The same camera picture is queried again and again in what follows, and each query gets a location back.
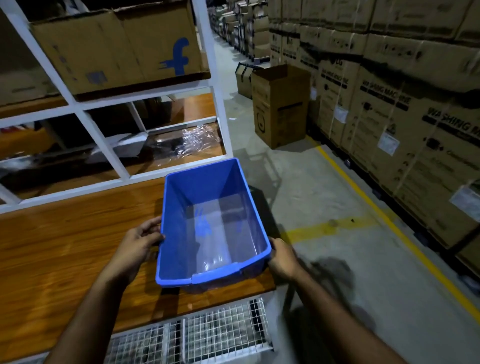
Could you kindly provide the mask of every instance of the paper label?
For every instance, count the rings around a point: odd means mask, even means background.
[[[450,202],[476,222],[480,222],[480,195],[472,189],[466,186],[460,187],[450,198]]]
[[[315,87],[310,88],[310,100],[317,99],[317,89]]]
[[[383,133],[382,136],[380,137],[380,140],[378,141],[377,147],[379,147],[384,152],[393,156],[393,154],[395,153],[399,145],[400,145],[399,140],[396,140],[390,134]]]
[[[343,107],[336,105],[333,110],[333,117],[337,119],[342,124],[347,123],[348,110],[345,110]]]

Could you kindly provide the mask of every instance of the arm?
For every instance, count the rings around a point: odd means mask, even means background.
[[[86,293],[45,364],[103,363],[121,297],[150,251],[163,239],[153,218],[129,230],[112,259]]]
[[[336,362],[406,364],[393,349],[357,322],[301,267],[291,246],[281,239],[270,238],[270,241],[275,249],[269,262],[270,268],[296,287]]]

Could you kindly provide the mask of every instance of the gray floor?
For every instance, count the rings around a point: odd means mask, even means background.
[[[334,290],[336,295],[357,318],[409,363],[478,363],[480,326],[475,319],[311,142],[303,140],[271,150],[255,135],[252,101],[237,93],[235,79],[237,63],[245,59],[219,38],[215,47],[234,155],[252,187],[267,232],[278,234],[318,224],[336,226],[352,218],[367,221],[352,229],[340,225],[334,233],[320,232],[313,239],[295,241],[293,246],[321,273],[325,286],[339,288]],[[323,148],[343,168],[341,161]],[[345,171],[391,215],[355,173]],[[395,224],[480,307],[441,259],[421,246],[398,218]],[[275,352],[239,363],[330,362],[298,297],[290,303],[288,296],[287,287],[280,285],[267,305]],[[284,306],[285,315],[281,314]]]

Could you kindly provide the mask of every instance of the blue plastic bin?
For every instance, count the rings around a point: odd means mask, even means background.
[[[260,274],[272,247],[238,159],[165,179],[156,282],[202,290]]]

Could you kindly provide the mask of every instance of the person's left hand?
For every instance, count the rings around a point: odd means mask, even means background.
[[[132,283],[150,248],[165,238],[160,234],[161,220],[162,217],[158,216],[128,230],[101,276],[110,282],[124,283],[125,287]]]

